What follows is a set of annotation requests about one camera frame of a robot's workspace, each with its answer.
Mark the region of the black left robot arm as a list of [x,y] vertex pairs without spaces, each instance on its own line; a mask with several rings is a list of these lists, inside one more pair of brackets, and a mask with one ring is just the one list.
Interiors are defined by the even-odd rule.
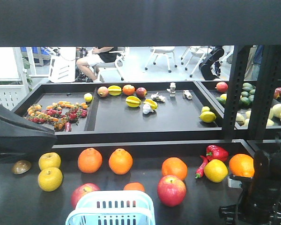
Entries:
[[55,132],[16,115],[0,104],[0,162],[50,150]]

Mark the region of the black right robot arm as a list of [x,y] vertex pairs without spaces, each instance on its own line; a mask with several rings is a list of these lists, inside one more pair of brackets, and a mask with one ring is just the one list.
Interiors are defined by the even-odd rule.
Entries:
[[219,207],[225,224],[281,225],[281,132],[275,142],[278,150],[255,152],[253,177],[230,176],[241,182],[242,192],[236,204]]

